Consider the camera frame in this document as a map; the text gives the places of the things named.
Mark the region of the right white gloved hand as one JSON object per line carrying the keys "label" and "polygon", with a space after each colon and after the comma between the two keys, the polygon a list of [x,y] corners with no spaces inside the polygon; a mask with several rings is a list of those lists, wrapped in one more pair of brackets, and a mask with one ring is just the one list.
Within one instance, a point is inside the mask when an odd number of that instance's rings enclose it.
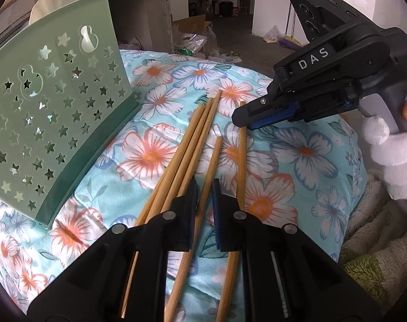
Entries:
{"label": "right white gloved hand", "polygon": [[371,159],[382,168],[390,197],[407,200],[407,94],[391,89],[360,99],[362,133]]}

